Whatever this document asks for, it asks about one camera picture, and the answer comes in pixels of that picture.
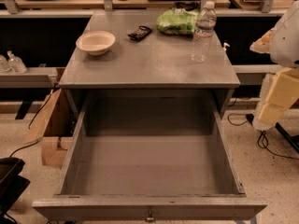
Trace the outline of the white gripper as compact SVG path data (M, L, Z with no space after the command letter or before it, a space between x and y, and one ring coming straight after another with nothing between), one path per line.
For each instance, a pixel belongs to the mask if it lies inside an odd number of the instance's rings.
M270 53L272 30L268 30L249 49L260 54ZM258 103L254 112L253 127L259 131L273 128L289 109L299 99L299 70L284 68L275 74L267 74L269 88L264 104Z

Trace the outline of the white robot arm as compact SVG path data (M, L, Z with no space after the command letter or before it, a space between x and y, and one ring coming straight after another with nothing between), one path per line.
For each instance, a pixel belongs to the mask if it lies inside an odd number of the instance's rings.
M299 99L299 1L294 1L276 25L254 42L250 49L269 53L274 63L283 66L263 79L260 101L252 125L267 131Z

